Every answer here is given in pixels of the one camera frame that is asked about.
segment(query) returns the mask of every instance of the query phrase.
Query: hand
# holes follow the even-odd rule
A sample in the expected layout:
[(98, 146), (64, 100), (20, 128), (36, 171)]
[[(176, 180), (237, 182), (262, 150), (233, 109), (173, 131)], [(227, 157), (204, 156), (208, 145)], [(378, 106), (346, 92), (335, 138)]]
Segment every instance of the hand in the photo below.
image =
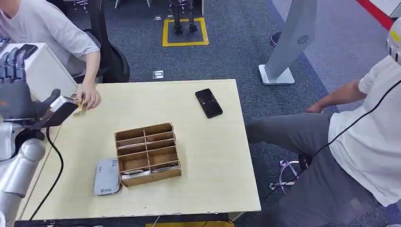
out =
[(321, 107), (318, 103), (313, 104), (312, 106), (310, 106), (306, 112), (307, 113), (318, 113), (321, 114), (323, 111), (323, 107)]
[(96, 91), (95, 83), (85, 81), (78, 87), (77, 100), (84, 106), (86, 105), (87, 110), (96, 108), (102, 102), (100, 94)]

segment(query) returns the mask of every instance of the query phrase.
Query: gray power bank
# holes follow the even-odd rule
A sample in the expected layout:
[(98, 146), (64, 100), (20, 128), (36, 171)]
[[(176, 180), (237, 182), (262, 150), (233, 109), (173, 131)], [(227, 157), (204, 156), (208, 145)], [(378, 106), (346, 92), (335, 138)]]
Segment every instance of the gray power bank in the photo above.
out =
[(96, 195), (108, 195), (119, 189), (117, 159), (100, 159), (96, 166), (93, 192)]

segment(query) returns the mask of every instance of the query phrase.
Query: person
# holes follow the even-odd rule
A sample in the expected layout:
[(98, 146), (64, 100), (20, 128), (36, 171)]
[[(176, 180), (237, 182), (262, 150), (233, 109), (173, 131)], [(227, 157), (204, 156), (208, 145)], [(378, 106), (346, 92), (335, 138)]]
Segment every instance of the person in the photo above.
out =
[(53, 4), (46, 0), (1, 0), (0, 34), (11, 38), (12, 43), (49, 45), (71, 75), (85, 75), (77, 89), (78, 101), (87, 109), (99, 105), (95, 79), (100, 50)]
[[(400, 80), (401, 66), (387, 56), (362, 79), (343, 85), (306, 113), (271, 116), (246, 125), (249, 143), (264, 141), (313, 158), (287, 196), (263, 217), (265, 226), (346, 224), (378, 204), (388, 206), (401, 198), (401, 85), (316, 154), (372, 110)], [(322, 113), (328, 106), (362, 99), (354, 111)]]

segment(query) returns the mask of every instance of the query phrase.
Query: phone screen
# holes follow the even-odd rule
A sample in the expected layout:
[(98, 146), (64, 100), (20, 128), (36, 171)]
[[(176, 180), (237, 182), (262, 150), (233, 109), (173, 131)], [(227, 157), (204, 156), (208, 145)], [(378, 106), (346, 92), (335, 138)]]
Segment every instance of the phone screen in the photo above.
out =
[(195, 93), (195, 95), (207, 118), (212, 118), (223, 113), (223, 110), (209, 88), (198, 91)]

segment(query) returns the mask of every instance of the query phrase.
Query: gray pants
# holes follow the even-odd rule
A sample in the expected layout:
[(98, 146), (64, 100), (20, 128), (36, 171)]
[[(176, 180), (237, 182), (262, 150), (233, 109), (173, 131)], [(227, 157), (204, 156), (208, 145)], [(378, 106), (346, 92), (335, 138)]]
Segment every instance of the gray pants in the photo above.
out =
[[(329, 142), (330, 118), (331, 114), (324, 113), (266, 117), (247, 124), (246, 133), (249, 143), (264, 141), (312, 157)], [(270, 227), (346, 224), (376, 205), (373, 195), (348, 175), (325, 147), (287, 196), (259, 222)]]

